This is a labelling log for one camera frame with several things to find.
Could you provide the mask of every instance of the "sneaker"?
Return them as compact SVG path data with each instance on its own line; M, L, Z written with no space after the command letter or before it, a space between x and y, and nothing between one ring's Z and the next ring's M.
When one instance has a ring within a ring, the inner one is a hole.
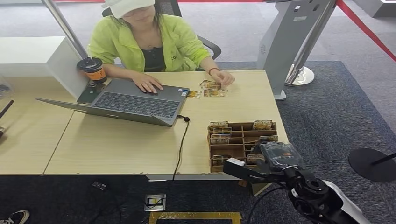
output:
M29 219L29 211L21 210L14 212L7 219L0 220L0 224L24 224Z

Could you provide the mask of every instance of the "woman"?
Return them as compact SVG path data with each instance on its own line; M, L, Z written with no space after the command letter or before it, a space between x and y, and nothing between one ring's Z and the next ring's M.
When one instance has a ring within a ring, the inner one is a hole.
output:
M143 72L194 71L203 68L228 86L235 78L220 71L194 31L178 16L161 14L156 0L106 0L113 16L96 26L89 51L103 61L108 76L132 80L143 92L163 90L156 78ZM126 67L114 65L119 57Z

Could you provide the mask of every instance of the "bracelet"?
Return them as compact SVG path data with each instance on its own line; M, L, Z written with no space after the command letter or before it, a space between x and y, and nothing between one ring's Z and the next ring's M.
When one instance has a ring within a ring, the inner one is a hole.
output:
M208 72L208 74L209 74L210 76L211 76L211 74L210 74L210 73L211 73L211 71L212 71L212 70L217 70L217 71L220 71L220 69L218 69L218 68L212 68L212 69L209 69L209 72Z

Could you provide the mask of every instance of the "robotic arm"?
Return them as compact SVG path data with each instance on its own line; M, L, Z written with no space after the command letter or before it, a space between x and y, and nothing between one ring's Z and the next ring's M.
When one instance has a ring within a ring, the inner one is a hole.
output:
M250 183L283 183L294 208L315 224L371 224L335 184L304 170L291 144L269 142L260 149L265 161L257 161L257 170L231 158L223 171Z

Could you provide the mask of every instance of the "woman's hand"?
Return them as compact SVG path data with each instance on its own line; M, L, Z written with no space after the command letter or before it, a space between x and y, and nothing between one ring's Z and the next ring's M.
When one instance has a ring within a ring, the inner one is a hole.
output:
M131 79L143 92L148 91L152 93L157 93L155 87L157 87L160 90L163 90L163 87L161 86L161 83L160 81L158 81L158 79L146 75L144 73L134 71L133 74L131 75Z
M221 86L229 86L235 81L235 77L228 71L212 70L211 76L217 83L221 83Z

